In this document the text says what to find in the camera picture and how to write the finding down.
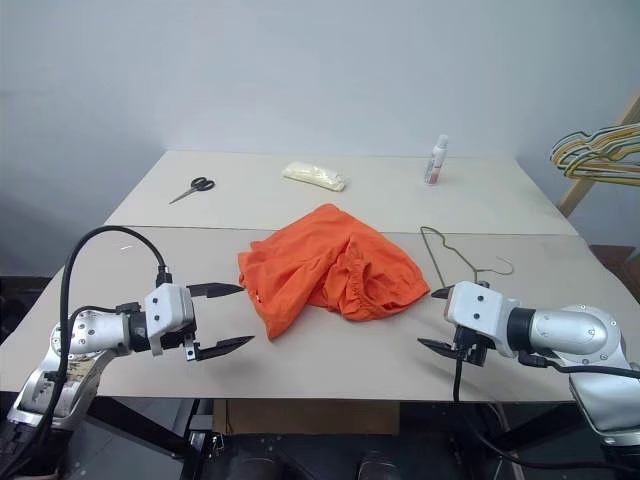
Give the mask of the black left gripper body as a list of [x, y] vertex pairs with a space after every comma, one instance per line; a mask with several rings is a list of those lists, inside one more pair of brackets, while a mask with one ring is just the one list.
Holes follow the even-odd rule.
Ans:
[[192, 322], [175, 331], [167, 332], [161, 336], [161, 346], [164, 350], [183, 347], [186, 359], [196, 361], [198, 359], [196, 331], [197, 324]]

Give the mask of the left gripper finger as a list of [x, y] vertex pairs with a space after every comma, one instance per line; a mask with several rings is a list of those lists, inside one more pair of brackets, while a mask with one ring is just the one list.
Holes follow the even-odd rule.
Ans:
[[239, 285], [219, 282], [188, 285], [187, 289], [193, 298], [217, 298], [239, 293], [244, 290], [244, 288]]
[[254, 336], [241, 336], [218, 341], [214, 346], [201, 348], [199, 342], [193, 344], [196, 361], [204, 361], [228, 355], [254, 339]]

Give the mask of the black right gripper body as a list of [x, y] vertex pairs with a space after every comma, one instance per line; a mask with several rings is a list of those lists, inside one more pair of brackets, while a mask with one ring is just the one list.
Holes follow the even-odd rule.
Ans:
[[470, 364], [484, 364], [488, 339], [477, 332], [458, 326], [454, 335], [454, 358]]

